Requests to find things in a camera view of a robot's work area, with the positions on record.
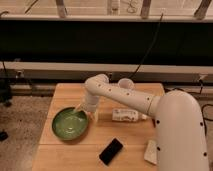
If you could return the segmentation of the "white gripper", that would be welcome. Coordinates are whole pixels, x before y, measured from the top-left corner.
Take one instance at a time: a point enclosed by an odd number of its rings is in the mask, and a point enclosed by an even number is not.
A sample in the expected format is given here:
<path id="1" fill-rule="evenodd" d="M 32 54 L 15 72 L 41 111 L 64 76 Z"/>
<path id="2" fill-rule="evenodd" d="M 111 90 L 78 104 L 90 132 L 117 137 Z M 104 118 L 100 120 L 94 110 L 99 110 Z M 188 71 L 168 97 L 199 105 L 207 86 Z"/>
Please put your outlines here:
<path id="1" fill-rule="evenodd" d="M 96 113 L 94 113 L 97 109 L 97 105 L 96 104 L 90 104 L 88 102 L 86 102 L 85 100 L 82 101 L 82 104 L 78 104 L 75 108 L 74 111 L 75 112 L 79 112 L 82 110 L 85 110 L 87 113 L 87 115 L 90 117 L 90 119 L 92 119 L 93 121 L 97 121 L 97 115 Z"/>

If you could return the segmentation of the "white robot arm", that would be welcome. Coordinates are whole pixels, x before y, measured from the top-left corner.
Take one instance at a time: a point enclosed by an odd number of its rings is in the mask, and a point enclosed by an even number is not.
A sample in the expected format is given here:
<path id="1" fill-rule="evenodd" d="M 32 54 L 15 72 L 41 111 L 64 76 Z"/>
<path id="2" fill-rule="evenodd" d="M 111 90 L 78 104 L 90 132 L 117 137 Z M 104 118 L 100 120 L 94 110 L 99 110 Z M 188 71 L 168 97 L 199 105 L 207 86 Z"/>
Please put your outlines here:
<path id="1" fill-rule="evenodd" d="M 157 171 L 210 171 L 205 125 L 197 100 L 173 90 L 162 96 L 111 85 L 105 74 L 87 78 L 80 102 L 95 112 L 100 97 L 114 100 L 155 119 Z"/>

